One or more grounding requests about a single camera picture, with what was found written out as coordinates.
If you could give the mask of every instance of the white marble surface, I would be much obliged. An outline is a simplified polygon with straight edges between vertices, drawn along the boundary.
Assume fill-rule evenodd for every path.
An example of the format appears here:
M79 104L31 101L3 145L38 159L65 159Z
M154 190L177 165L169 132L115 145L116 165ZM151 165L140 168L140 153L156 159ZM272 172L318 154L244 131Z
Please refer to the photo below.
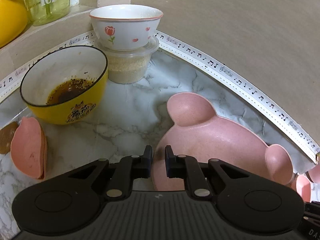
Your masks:
M172 126L166 102L177 92L193 91L208 98L217 113L259 135L266 143L279 143L289 152L295 172L304 173L313 164L282 133L255 109L211 78L183 61L157 51L145 77L130 85L108 81L102 103L82 121L65 126L41 125L48 140L47 179L70 171L98 158L118 162L126 155L141 155L147 144L155 149ZM31 115L16 91L0 105L0 126L12 119ZM36 180L20 173L10 154L0 155L0 235L10 239L18 232L11 204L15 195ZM152 190L150 180L134 183L135 189ZM319 199L314 186L313 199Z

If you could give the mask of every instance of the metal screw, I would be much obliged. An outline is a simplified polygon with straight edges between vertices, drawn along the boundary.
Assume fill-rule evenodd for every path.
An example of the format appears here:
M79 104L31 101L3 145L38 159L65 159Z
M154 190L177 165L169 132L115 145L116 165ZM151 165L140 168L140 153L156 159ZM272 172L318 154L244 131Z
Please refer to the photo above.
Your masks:
M195 190L195 195L198 197L207 197L210 195L210 191L205 188L198 188Z
M107 191L107 196L108 197L120 197L121 195L122 195L122 191L119 190L119 189L113 188L113 189L109 189Z

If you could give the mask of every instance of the pink bear bowl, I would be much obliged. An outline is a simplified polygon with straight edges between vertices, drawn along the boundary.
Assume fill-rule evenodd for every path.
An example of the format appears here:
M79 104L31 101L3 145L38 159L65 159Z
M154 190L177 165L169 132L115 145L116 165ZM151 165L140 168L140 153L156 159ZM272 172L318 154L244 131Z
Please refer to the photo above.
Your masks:
M153 157L151 178L156 190L184 190L182 179L166 176L166 145L175 155L190 155L203 163L218 158L277 183L290 183L293 166L288 152L278 144L267 146L247 128L217 115L206 98L178 93L169 98L167 109L174 126L162 137Z

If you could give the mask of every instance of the white ceramic bowl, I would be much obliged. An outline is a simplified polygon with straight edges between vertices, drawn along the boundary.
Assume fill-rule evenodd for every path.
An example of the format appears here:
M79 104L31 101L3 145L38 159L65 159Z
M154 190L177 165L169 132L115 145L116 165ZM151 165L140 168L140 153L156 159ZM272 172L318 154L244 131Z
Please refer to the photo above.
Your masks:
M145 46L156 31L163 12L144 5L119 4L90 12L91 22L101 44L113 50Z

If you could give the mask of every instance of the black plastic part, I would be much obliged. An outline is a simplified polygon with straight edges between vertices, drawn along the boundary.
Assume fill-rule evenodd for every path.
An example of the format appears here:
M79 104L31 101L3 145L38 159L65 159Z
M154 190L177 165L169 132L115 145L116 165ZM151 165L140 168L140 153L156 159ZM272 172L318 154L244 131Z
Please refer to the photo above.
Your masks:
M170 146L167 176L184 179L185 191L133 192L134 179L150 176L151 158L147 146L143 156L97 160L23 190L12 204L23 231L15 239L297 240L293 230L308 237L319 228L319 203L304 205L292 189L218 159L175 156Z
M95 220L108 201L128 198L135 178L149 178L151 161L151 146L143 156L124 157L119 163L94 161L26 188L13 200L12 213L20 229L35 234L79 230ZM108 197L111 188L121 190L121 197Z
M305 212L297 231L306 239L320 239L320 203L305 203Z
M209 160L209 168L225 184L217 197L217 209L234 226L272 235L292 230L300 223L304 203L292 189L223 161Z
M167 145L165 147L165 160L167 176L184 179L185 189L192 198L199 200L210 200L212 198L210 187L196 158L187 155L184 155L184 157L175 156L171 146ZM199 189L206 189L210 194L198 196L195 191Z

